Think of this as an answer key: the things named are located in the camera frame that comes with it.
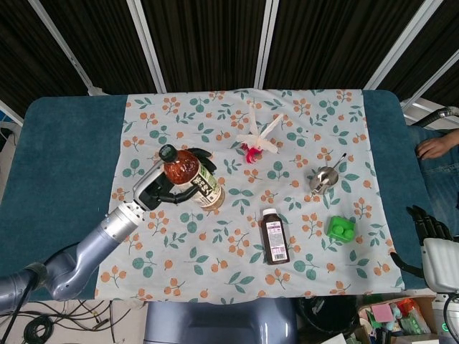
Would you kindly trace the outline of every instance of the silver kettle toy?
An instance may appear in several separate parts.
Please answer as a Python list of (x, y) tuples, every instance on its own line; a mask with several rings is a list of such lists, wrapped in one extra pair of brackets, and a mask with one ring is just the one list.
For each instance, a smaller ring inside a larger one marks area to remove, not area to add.
[(333, 167), (320, 167), (314, 177), (309, 181), (313, 194), (323, 195), (330, 186), (333, 186), (338, 181), (338, 172), (335, 167), (346, 157), (346, 153), (340, 157), (338, 162)]

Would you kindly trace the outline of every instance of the black bottle cap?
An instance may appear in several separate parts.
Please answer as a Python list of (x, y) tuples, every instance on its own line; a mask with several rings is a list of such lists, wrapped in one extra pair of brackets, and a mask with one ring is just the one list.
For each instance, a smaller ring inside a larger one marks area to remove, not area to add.
[(171, 163), (177, 159), (177, 149), (172, 145), (163, 145), (159, 150), (159, 158), (165, 163)]

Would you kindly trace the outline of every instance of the bottle label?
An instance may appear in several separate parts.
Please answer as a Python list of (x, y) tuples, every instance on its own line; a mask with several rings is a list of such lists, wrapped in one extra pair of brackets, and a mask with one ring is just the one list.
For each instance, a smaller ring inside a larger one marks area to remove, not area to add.
[(198, 192), (191, 199), (200, 207), (211, 206), (222, 193), (221, 186), (202, 164), (199, 164), (198, 172), (188, 183), (177, 185), (180, 191), (186, 191), (192, 186), (197, 186)]
[(268, 222), (266, 224), (268, 231), (268, 240), (270, 242), (271, 256), (273, 262), (287, 259), (287, 252), (285, 250), (284, 237), (282, 234), (282, 226), (279, 221)]

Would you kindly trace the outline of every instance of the person's hand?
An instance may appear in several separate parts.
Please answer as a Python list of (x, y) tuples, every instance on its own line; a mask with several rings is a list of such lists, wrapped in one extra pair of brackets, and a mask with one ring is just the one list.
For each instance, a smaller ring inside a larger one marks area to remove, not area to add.
[(446, 136), (442, 138), (430, 138), (429, 140), (422, 141), (416, 147), (416, 154), (422, 160), (435, 159), (446, 154), (451, 148), (450, 141)]

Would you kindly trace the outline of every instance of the brown tea bottle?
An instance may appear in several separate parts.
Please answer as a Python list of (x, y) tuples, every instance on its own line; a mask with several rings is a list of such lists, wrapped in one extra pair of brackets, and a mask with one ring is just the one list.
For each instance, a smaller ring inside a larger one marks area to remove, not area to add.
[(223, 188), (193, 153), (177, 150), (172, 145), (163, 145), (159, 157), (164, 161), (167, 179), (176, 184), (180, 191), (192, 186), (198, 187), (198, 192), (191, 199), (203, 210), (213, 211), (223, 204)]
[(285, 241), (284, 226), (274, 208), (263, 210), (261, 229), (268, 264), (289, 262), (290, 257), (288, 256), (287, 242)]

